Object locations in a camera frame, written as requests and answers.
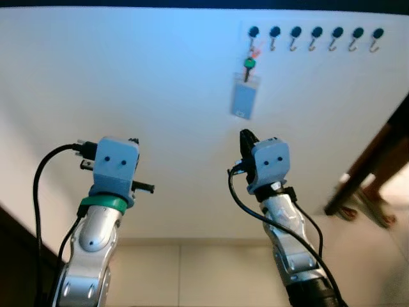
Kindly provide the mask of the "clear card holder tag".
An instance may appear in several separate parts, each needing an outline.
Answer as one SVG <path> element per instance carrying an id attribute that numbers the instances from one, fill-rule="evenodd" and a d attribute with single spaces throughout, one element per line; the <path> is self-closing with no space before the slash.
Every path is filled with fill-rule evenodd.
<path id="1" fill-rule="evenodd" d="M 234 73 L 233 94 L 231 95 L 230 113 L 240 119 L 252 118 L 258 88 L 261 79 L 251 74 L 247 80 L 243 73 Z"/>

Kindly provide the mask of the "round dark metal wall hook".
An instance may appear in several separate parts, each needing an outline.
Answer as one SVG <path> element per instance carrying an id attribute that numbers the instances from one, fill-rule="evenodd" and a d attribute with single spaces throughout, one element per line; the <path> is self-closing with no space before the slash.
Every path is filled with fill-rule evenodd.
<path id="1" fill-rule="evenodd" d="M 295 50 L 298 49 L 297 46 L 297 41 L 299 37 L 301 36 L 303 32 L 303 29 L 300 26 L 294 26 L 292 29 L 290 29 L 290 44 L 289 44 L 289 50 L 290 52 L 294 52 Z"/>
<path id="2" fill-rule="evenodd" d="M 385 30 L 383 28 L 377 28 L 372 32 L 372 35 L 371 35 L 372 41 L 371 41 L 371 46 L 369 47 L 370 53 L 375 53 L 380 50 L 379 41 L 380 41 L 380 38 L 382 38 L 384 34 L 385 34 Z"/>
<path id="3" fill-rule="evenodd" d="M 248 37 L 249 37 L 249 52 L 254 50 L 254 41 L 258 37 L 259 29 L 257 26 L 252 26 L 249 28 Z"/>
<path id="4" fill-rule="evenodd" d="M 339 39 L 344 35 L 344 28 L 343 27 L 336 27 L 333 32 L 331 33 L 331 41 L 328 46 L 329 52 L 335 52 L 338 49 L 337 43 Z"/>
<path id="5" fill-rule="evenodd" d="M 311 32 L 311 41 L 309 44 L 309 50 L 310 52 L 314 51 L 316 49 L 316 41 L 318 41 L 319 38 L 323 35 L 323 28 L 321 26 L 316 26 L 313 28 Z"/>
<path id="6" fill-rule="evenodd" d="M 281 34 L 280 26 L 272 26 L 272 28 L 269 31 L 269 39 L 270 39 L 269 51 L 270 52 L 274 52 L 274 50 L 275 50 L 275 41 L 280 36 L 280 34 Z"/>
<path id="7" fill-rule="evenodd" d="M 356 28 L 351 32 L 351 41 L 350 44 L 348 44 L 348 52 L 355 52 L 357 49 L 357 42 L 359 41 L 360 38 L 364 35 L 364 29 L 362 28 Z"/>

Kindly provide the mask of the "green-headed key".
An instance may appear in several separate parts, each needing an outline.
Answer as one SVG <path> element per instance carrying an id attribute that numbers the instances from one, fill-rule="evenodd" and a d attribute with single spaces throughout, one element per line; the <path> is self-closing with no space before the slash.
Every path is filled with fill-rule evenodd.
<path id="1" fill-rule="evenodd" d="M 249 81 L 249 77 L 251 76 L 252 71 L 256 67 L 256 59 L 254 56 L 248 56 L 248 58 L 243 61 L 243 82 L 247 83 Z"/>

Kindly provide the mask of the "person's foot in sandal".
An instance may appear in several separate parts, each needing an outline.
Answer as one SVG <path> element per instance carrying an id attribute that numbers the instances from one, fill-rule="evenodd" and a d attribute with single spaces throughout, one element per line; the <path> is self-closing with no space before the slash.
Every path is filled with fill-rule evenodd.
<path id="1" fill-rule="evenodd" d="M 337 212 L 337 216 L 341 217 L 347 222 L 353 222 L 359 216 L 359 211 L 349 205 L 341 205 Z"/>

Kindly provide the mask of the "white hook rail strip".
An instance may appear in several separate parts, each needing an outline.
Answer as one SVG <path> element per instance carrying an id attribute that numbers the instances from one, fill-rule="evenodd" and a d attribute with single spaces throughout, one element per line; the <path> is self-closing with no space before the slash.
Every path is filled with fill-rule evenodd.
<path id="1" fill-rule="evenodd" d="M 275 56 L 295 56 L 295 55 L 330 55 L 330 56 L 374 56 L 376 54 L 385 53 L 389 49 L 389 45 L 398 41 L 399 26 L 396 22 L 387 20 L 344 20 L 344 19 L 245 19 L 241 20 L 235 29 L 234 37 L 239 43 L 240 50 L 247 52 L 249 50 L 248 31 L 252 26 L 257 26 L 259 29 L 258 37 L 255 38 L 254 46 L 262 49 L 262 56 L 272 54 Z M 275 39 L 275 50 L 269 51 L 269 31 L 272 26 L 280 26 L 281 34 Z M 289 50 L 290 44 L 290 29 L 294 26 L 300 26 L 303 29 L 301 36 L 297 41 L 298 49 L 295 51 Z M 311 32 L 316 26 L 323 28 L 323 35 L 316 41 L 316 49 L 309 50 L 311 41 Z M 328 51 L 328 46 L 331 41 L 331 33 L 336 27 L 344 28 L 344 35 L 337 43 L 337 49 L 333 52 Z M 357 41 L 357 50 L 348 52 L 348 44 L 351 41 L 351 32 L 356 28 L 364 29 L 364 35 Z M 375 53 L 369 52 L 371 46 L 372 32 L 377 28 L 383 28 L 385 34 L 380 38 L 380 50 Z"/>

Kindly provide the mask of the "dark wooden table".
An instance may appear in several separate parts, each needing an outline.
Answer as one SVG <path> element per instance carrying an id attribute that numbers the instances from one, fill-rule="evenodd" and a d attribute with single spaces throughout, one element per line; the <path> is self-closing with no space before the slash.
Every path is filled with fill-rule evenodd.
<path id="1" fill-rule="evenodd" d="M 379 141 L 374 141 L 374 146 L 370 153 L 362 161 L 356 172 L 351 173 L 350 178 L 333 195 L 328 204 L 324 207 L 323 213 L 326 216 L 334 216 L 340 208 L 360 187 L 362 182 L 370 175 L 379 163 L 386 158 L 386 155 L 400 143 L 403 138 L 409 136 L 409 96 L 406 95 L 397 110 L 387 120 L 386 133 Z"/>

